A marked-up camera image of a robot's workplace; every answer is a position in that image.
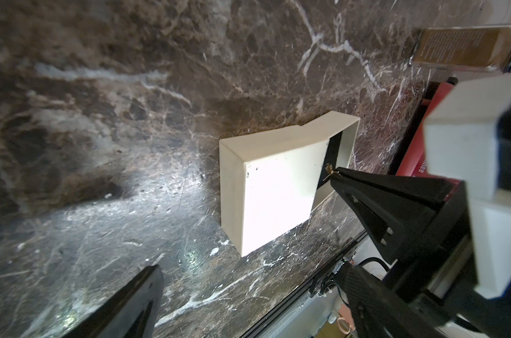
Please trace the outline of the gold stud earring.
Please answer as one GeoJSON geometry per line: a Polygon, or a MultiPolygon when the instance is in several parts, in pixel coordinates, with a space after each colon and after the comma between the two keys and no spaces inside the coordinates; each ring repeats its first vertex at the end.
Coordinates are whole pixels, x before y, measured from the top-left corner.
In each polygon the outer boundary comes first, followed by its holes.
{"type": "Polygon", "coordinates": [[[332,175],[334,174],[339,174],[339,171],[337,169],[335,169],[332,164],[328,163],[326,166],[325,166],[325,171],[327,173],[327,175],[324,177],[323,179],[323,182],[327,182],[332,175]]]}

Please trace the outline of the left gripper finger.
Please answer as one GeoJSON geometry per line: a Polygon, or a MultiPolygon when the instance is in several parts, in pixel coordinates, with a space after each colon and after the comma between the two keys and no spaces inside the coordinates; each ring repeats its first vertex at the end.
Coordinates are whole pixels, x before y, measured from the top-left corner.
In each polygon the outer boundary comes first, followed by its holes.
{"type": "Polygon", "coordinates": [[[161,267],[147,266],[64,338],[151,337],[163,290],[161,267]]]}

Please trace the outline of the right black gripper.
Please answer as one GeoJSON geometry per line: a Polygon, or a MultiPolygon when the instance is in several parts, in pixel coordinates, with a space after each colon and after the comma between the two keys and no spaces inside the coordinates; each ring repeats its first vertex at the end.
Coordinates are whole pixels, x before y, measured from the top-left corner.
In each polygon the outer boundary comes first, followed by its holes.
{"type": "Polygon", "coordinates": [[[483,230],[463,181],[346,168],[329,181],[393,263],[381,280],[350,262],[333,277],[359,337],[511,337],[509,208],[483,230]]]}

